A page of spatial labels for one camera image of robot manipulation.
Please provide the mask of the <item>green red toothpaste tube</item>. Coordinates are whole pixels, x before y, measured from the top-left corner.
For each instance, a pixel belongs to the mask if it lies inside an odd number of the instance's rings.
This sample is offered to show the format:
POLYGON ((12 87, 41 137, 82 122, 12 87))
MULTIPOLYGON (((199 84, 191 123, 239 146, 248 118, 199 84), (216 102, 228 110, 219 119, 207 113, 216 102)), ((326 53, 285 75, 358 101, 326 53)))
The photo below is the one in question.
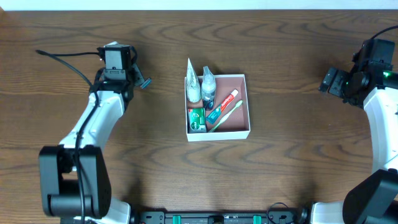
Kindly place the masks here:
POLYGON ((235 99, 239 91, 234 89, 207 117, 206 121, 214 124, 226 107, 235 99))

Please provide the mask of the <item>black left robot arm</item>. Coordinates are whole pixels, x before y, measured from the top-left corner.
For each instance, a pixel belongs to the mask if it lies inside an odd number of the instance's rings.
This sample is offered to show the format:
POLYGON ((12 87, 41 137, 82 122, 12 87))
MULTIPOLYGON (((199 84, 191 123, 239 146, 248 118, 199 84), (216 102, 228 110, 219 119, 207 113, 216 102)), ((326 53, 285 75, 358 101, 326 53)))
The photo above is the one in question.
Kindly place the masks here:
POLYGON ((40 190, 46 215, 72 223, 129 223, 131 206, 111 195, 103 150, 127 103, 124 94, 90 93, 85 111, 57 146, 39 153, 40 190))

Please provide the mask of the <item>white conditioner tube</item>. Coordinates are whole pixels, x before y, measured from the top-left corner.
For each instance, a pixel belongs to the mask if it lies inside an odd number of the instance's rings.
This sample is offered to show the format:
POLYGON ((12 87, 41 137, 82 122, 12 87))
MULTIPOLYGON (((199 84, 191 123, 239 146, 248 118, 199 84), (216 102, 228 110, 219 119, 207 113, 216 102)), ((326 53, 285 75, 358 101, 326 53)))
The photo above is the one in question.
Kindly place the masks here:
POLYGON ((185 88, 187 100, 191 103, 198 103, 201 100, 201 88, 198 77, 189 58, 187 62, 186 79, 185 88))

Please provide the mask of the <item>green white soap packet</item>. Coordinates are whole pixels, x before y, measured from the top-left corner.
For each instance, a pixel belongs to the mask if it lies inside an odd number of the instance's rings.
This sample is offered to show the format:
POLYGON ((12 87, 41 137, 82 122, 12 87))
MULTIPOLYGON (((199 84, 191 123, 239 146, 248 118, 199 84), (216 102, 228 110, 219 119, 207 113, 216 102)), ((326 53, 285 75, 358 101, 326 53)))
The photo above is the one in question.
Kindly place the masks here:
POLYGON ((189 108, 188 112, 188 128, 189 133, 205 133, 206 119, 204 108, 189 108))

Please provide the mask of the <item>clear spray bottle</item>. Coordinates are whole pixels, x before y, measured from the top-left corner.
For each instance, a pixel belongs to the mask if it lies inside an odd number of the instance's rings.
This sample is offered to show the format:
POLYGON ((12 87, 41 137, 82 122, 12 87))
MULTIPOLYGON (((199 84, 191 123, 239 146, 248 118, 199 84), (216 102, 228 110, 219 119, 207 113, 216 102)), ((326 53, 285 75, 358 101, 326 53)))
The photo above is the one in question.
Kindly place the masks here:
POLYGON ((210 111, 214 107, 216 94, 216 80, 208 66, 203 67, 203 80, 201 84, 201 98, 203 107, 210 111))

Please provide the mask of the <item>green white toothbrush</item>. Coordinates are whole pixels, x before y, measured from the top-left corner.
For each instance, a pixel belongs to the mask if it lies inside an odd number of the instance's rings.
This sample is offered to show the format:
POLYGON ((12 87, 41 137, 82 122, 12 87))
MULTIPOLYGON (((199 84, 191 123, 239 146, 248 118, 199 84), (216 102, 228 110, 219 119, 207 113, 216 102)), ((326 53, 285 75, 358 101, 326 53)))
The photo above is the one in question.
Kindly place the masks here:
POLYGON ((216 130, 221 124, 223 124, 223 123, 230 117, 230 115, 234 112, 234 110, 238 109, 242 104, 243 104, 243 100, 239 100, 239 101, 235 104, 234 108, 231 109, 228 113, 226 113, 226 114, 219 120, 219 122, 218 122, 214 127, 212 127, 212 128, 209 130, 209 133, 215 132, 215 130, 216 130))

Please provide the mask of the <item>blue disposable razor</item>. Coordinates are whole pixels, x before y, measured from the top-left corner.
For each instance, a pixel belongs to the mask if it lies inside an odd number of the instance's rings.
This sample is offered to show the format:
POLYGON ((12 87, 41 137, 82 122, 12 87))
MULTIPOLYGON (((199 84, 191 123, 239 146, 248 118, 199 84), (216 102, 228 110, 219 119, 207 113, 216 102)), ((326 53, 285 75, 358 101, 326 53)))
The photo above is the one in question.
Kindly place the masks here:
POLYGON ((152 82, 151 78, 147 78, 141 85, 140 88, 141 89, 146 89, 152 82))

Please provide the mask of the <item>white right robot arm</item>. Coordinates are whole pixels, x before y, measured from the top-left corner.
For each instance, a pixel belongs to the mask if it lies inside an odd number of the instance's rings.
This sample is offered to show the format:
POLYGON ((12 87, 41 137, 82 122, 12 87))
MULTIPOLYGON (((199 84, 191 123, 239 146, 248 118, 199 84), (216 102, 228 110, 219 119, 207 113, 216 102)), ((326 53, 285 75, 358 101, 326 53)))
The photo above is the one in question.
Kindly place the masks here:
POLYGON ((368 69, 340 85, 344 96, 363 96, 371 130, 372 174, 342 202, 312 205, 310 223, 397 223, 397 74, 368 69))

